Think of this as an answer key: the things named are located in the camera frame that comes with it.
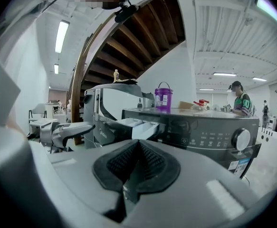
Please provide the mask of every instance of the purple bucket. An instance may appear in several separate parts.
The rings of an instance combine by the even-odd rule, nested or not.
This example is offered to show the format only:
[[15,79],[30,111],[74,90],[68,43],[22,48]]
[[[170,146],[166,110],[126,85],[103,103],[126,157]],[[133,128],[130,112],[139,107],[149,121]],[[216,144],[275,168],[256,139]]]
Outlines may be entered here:
[[166,84],[169,88],[159,88],[162,83],[166,82],[161,82],[158,88],[155,89],[155,107],[156,109],[169,110],[171,108],[173,90],[170,89],[168,83]]

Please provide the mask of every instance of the black rubber pad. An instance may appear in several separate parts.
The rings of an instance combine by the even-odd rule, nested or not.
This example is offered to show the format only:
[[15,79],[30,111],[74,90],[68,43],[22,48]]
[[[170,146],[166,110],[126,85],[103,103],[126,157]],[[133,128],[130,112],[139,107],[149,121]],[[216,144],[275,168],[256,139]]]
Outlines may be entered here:
[[167,189],[178,177],[181,166],[170,154],[152,146],[152,142],[133,140],[98,158],[93,173],[104,189],[122,193],[136,163],[143,165],[144,179],[137,193],[156,193]]

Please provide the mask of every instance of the control knob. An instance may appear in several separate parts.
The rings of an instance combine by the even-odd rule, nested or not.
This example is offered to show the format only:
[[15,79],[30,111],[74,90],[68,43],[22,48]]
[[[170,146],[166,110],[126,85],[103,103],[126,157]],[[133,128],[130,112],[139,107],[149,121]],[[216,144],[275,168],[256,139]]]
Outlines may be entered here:
[[238,151],[242,151],[248,147],[250,142],[250,132],[245,128],[237,129],[231,139],[232,146]]

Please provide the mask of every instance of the red object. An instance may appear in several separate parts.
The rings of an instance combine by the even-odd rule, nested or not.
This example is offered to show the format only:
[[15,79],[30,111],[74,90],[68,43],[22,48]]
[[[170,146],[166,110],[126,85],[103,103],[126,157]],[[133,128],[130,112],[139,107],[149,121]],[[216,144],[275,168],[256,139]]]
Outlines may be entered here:
[[201,104],[204,104],[205,102],[206,102],[206,103],[209,103],[209,101],[206,101],[206,100],[203,100],[203,99],[200,100],[200,103],[201,103]]
[[193,103],[195,103],[196,105],[199,105],[199,106],[203,106],[203,104],[198,103],[198,102],[196,102],[196,101],[193,101]]

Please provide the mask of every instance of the ceiling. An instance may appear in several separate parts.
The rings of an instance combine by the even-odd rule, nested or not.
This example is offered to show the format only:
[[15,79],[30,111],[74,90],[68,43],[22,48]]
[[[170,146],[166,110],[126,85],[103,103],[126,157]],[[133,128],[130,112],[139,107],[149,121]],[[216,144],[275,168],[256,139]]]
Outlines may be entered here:
[[[46,65],[49,85],[52,89],[68,90],[73,69],[86,40],[86,32],[103,12],[91,9],[74,0],[57,0],[37,20],[38,36],[42,44],[40,53]],[[70,22],[61,53],[55,52],[56,37],[61,20]],[[59,64],[59,74],[54,73],[54,64]]]
[[[38,19],[40,34],[44,36],[41,54],[48,65],[52,88],[69,88],[86,32],[102,12],[74,0],[58,0]],[[223,93],[234,80],[246,89],[263,84],[252,80],[253,77],[264,78],[267,83],[277,80],[277,23],[258,9],[254,0],[194,0],[194,12],[192,20],[195,19],[196,27],[192,30],[196,39],[188,43],[194,48],[190,57],[197,89],[213,88]],[[70,26],[62,52],[58,54],[55,42],[62,19],[69,21]],[[59,75],[53,72],[57,62]],[[238,76],[213,76],[214,72]]]
[[195,12],[197,89],[226,91],[235,80],[249,89],[264,84],[253,77],[277,80],[277,23],[254,0],[195,0]]

